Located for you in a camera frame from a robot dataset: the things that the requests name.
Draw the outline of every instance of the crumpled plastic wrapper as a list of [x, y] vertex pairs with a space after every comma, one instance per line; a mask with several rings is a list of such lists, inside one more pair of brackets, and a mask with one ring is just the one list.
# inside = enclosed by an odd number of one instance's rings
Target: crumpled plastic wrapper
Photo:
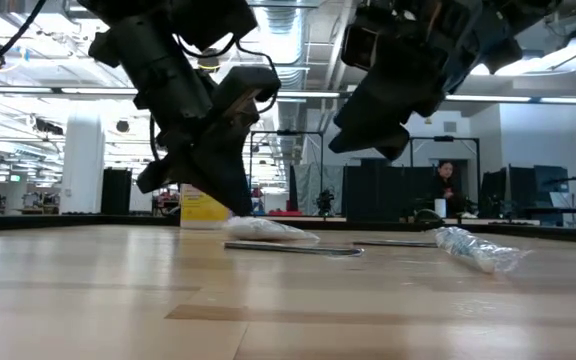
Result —
[[232, 239], [249, 241], [314, 241], [319, 237], [292, 226], [255, 217], [233, 217], [224, 225]]
[[437, 246], [453, 257], [485, 273], [507, 273], [530, 251], [504, 247], [458, 227], [434, 230]]

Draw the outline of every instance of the metal frame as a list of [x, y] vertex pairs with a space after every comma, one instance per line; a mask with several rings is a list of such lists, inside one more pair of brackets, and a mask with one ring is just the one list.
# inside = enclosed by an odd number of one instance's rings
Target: metal frame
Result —
[[279, 130], [279, 131], [251, 131], [250, 132], [250, 155], [248, 166], [250, 173], [248, 174], [248, 190], [252, 191], [252, 157], [253, 148], [255, 147], [254, 137], [257, 134], [277, 135], [277, 136], [299, 136], [299, 135], [317, 135], [321, 139], [321, 146], [319, 147], [319, 189], [323, 191], [324, 188], [324, 133], [318, 131], [292, 131], [292, 130]]
[[[460, 141], [464, 146], [466, 146], [470, 151], [475, 153], [476, 163], [477, 163], [477, 200], [479, 200], [479, 193], [481, 186], [481, 148], [479, 138], [472, 137], [452, 137], [452, 136], [415, 136], [411, 137], [410, 144], [410, 167], [415, 166], [415, 140], [430, 140], [433, 142], [455, 142]], [[473, 151], [464, 141], [472, 141], [475, 143], [475, 150]]]

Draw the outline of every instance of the desk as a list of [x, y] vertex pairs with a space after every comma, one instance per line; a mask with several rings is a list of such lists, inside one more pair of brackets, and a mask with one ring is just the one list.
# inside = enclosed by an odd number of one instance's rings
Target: desk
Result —
[[[322, 246], [427, 241], [315, 233]], [[0, 360], [576, 359], [576, 243], [486, 235], [536, 250], [496, 279], [438, 249], [340, 260], [224, 250], [226, 239], [176, 227], [0, 231]]]
[[540, 226], [541, 221], [530, 219], [444, 219], [446, 225], [490, 225], [490, 224], [508, 224], [508, 225], [533, 225]]

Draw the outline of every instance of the black cabinet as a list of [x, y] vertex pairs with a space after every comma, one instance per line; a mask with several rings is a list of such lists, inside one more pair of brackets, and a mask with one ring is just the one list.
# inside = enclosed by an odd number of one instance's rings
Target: black cabinet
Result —
[[128, 215], [130, 213], [131, 188], [132, 171], [119, 169], [104, 170], [101, 213], [104, 215]]

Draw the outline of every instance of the wooden tabletop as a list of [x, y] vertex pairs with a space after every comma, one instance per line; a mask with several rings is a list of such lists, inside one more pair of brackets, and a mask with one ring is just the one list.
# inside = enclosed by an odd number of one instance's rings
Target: wooden tabletop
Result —
[[0, 232], [0, 359], [576, 360], [576, 244], [485, 237], [533, 252], [490, 276], [431, 248], [334, 258], [176, 228]]

